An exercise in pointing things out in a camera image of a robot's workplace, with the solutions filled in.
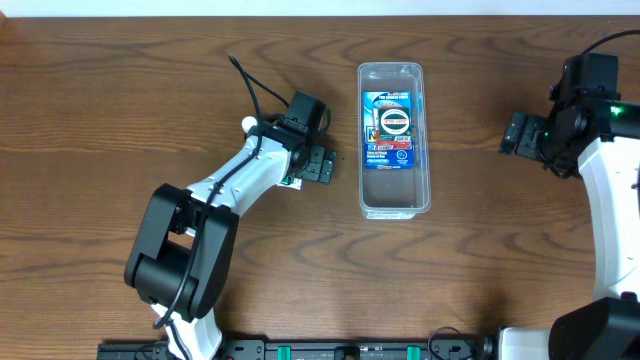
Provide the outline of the white green medicine box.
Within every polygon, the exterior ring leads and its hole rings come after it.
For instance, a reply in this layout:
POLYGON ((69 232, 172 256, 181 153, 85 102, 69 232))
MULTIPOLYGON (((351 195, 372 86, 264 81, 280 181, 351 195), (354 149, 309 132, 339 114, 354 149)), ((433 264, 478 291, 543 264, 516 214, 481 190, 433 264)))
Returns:
POLYGON ((297 191, 301 190, 302 185, 303 180, 293 176, 287 176, 277 184, 278 187, 290 188, 297 191))

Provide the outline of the blue Kool Fever box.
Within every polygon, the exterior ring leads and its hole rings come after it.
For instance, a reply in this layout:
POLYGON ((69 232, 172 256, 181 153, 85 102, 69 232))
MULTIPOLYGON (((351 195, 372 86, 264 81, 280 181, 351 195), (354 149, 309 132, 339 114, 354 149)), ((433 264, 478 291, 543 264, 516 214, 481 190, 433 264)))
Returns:
POLYGON ((362 142, 364 145, 364 166, 367 169, 410 169, 415 159, 415 122, 413 120, 410 91, 365 91, 362 93, 362 142), (407 150, 377 150, 373 110, 386 105, 397 104, 407 107, 411 113, 413 141, 407 150))

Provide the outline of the red medicine box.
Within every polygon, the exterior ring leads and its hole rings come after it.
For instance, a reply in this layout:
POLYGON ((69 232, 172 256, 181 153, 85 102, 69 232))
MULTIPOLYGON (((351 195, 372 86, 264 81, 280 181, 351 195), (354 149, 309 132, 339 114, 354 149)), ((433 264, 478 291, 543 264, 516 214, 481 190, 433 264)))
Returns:
MULTIPOLYGON (((403 106, 398 106, 397 104, 392 104, 392 105, 386 105, 386 106, 382 106, 379 108, 383 108, 383 107, 403 107, 403 106)), ((373 110, 373 115, 374 115, 374 125, 375 125, 375 144, 376 144, 376 149, 377 150, 407 150, 411 147, 412 141, 413 141, 413 125, 412 125, 412 135, 411 138, 408 142, 380 142, 379 141, 379 133, 378 133, 378 125, 377 125, 377 110, 379 108, 375 108, 373 110)))

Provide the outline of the dark green round-label box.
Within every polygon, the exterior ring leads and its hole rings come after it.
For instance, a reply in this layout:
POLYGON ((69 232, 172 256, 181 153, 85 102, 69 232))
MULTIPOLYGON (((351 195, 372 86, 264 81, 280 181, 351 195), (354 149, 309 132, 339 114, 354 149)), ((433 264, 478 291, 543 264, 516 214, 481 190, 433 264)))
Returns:
POLYGON ((411 113, 407 107, 383 107, 377 110, 380 142, 408 142, 412 135, 411 113))

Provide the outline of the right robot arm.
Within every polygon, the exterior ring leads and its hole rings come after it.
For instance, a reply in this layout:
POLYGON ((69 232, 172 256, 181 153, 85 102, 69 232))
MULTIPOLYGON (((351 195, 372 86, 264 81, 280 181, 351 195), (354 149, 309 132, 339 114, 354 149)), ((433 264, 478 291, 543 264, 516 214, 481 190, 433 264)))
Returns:
POLYGON ((639 356, 639 107, 603 98, 543 118, 516 113, 501 153, 539 161, 586 187, 595 249, 590 304, 551 327, 506 327, 499 359, 636 359, 639 356))

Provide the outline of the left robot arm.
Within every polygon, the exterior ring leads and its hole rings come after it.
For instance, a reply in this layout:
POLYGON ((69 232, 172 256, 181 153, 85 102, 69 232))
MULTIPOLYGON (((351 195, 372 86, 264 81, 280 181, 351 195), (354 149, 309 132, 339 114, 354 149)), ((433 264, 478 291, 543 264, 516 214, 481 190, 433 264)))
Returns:
POLYGON ((225 285, 240 217, 291 178, 327 184, 336 155, 319 145, 327 130, 243 121, 246 140, 219 170, 185 189, 152 194, 124 280, 149 303, 179 359, 212 359, 222 343, 213 308, 225 285))

